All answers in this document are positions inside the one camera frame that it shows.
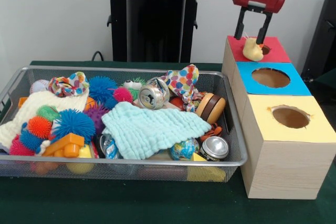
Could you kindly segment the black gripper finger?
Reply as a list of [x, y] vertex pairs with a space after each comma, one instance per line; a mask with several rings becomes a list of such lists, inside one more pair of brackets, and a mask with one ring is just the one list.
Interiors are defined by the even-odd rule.
[[266, 33], [272, 18], [272, 13], [270, 12], [263, 12], [263, 14], [266, 15], [265, 21], [263, 26], [260, 28], [259, 32], [258, 32], [258, 36], [256, 39], [256, 44], [261, 45], [264, 43], [264, 39], [266, 37]]
[[236, 26], [236, 30], [235, 30], [235, 34], [234, 34], [234, 38], [237, 40], [240, 40], [243, 34], [243, 30], [244, 30], [244, 16], [245, 16], [245, 12], [248, 10], [247, 7], [242, 7], [240, 9], [240, 13], [239, 13], [239, 17], [238, 17], [238, 21], [237, 21], [237, 26]]

